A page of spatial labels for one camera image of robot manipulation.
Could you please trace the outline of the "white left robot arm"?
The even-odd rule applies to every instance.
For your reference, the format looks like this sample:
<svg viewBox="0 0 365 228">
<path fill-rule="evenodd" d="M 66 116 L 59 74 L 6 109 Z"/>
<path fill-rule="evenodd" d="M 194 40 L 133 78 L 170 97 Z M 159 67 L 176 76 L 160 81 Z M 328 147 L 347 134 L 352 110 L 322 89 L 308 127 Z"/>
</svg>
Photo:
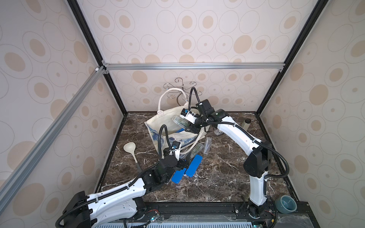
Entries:
<svg viewBox="0 0 365 228">
<path fill-rule="evenodd" d="M 143 216 L 146 207 L 142 197 L 161 189 L 176 171 L 188 168 L 190 162 L 168 155 L 142 171 L 131 181 L 108 191 L 86 195 L 76 193 L 57 219 L 57 228 L 95 228 L 99 225 Z"/>
</svg>

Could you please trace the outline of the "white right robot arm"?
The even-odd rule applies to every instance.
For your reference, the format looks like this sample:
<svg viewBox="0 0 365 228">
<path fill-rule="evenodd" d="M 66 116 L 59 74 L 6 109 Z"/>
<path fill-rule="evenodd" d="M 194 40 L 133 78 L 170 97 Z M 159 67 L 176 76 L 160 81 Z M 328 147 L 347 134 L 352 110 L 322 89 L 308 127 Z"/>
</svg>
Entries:
<svg viewBox="0 0 365 228">
<path fill-rule="evenodd" d="M 240 146 L 247 155 L 243 167 L 250 176 L 250 203 L 257 207 L 264 205 L 267 201 L 266 182 L 272 158 L 269 144 L 244 130 L 226 111 L 215 111 L 207 99 L 196 104 L 196 109 L 198 114 L 189 108 L 184 108 L 180 113 L 180 117 L 189 123 L 188 130 L 198 133 L 206 126 L 213 126 Z"/>
</svg>

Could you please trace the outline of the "clear case gold label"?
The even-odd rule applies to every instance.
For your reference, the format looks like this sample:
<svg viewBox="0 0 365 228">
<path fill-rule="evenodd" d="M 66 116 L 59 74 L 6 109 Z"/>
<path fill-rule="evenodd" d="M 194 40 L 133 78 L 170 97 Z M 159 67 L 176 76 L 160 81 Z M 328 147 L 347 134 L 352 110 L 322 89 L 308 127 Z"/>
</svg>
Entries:
<svg viewBox="0 0 365 228">
<path fill-rule="evenodd" d="M 174 116 L 172 118 L 172 120 L 175 124 L 177 124 L 178 126 L 180 126 L 183 129 L 187 129 L 189 127 L 189 124 L 190 124 L 189 121 L 187 121 L 187 120 L 185 120 L 185 119 L 183 119 L 179 116 Z"/>
</svg>

